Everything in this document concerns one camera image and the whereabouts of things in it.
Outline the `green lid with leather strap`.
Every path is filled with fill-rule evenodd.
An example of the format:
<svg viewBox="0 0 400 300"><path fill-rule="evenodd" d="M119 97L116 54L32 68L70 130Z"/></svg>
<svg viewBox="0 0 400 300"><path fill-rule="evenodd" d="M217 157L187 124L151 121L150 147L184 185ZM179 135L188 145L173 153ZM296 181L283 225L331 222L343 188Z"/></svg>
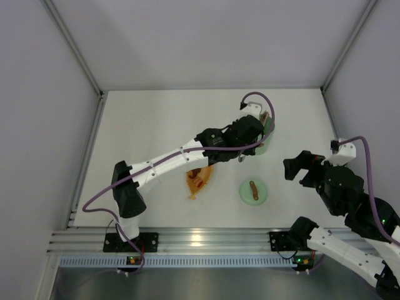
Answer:
<svg viewBox="0 0 400 300"><path fill-rule="evenodd" d="M268 187L258 179L250 179L241 184L239 196L242 202L249 206L260 206L268 198Z"/></svg>

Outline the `food pieces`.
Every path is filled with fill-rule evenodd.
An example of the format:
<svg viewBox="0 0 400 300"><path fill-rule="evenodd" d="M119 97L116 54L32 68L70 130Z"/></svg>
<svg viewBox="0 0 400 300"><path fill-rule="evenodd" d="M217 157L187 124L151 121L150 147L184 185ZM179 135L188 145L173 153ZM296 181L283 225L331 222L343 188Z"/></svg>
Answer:
<svg viewBox="0 0 400 300"><path fill-rule="evenodd" d="M193 169L188 172L187 177L190 185L196 188L200 188L203 185L204 181L201 177L201 172L201 168Z"/></svg>

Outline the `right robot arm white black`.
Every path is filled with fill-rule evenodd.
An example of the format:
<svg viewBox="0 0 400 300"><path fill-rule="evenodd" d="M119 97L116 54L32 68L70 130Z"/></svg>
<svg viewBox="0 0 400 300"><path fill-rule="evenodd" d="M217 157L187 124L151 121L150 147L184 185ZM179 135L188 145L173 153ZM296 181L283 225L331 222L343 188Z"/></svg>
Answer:
<svg viewBox="0 0 400 300"><path fill-rule="evenodd" d="M292 181L306 170L300 181L313 188L329 213L344 217L344 224L370 244L378 256L355 248L307 217L296 219L287 240L298 250L312 249L337 261L372 286L381 299L399 299L399 216L382 199L371 207L364 181L347 166L338 166L324 156L302 151L297 157L284 159L284 177Z"/></svg>

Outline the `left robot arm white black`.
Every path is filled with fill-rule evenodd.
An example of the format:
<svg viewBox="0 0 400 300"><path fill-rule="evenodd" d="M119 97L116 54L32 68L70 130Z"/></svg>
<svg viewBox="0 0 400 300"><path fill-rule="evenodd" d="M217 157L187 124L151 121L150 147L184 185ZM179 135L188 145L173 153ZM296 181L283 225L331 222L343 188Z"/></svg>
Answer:
<svg viewBox="0 0 400 300"><path fill-rule="evenodd" d="M243 116L226 129L207 128L179 149L137 165L117 163L112 183L128 176L127 181L113 187L118 207L117 232L126 242L139 236L139 216L147 206L143 196L157 184L179 174L225 163L241 155L255 155L249 146L264 136L264 125L252 115Z"/></svg>

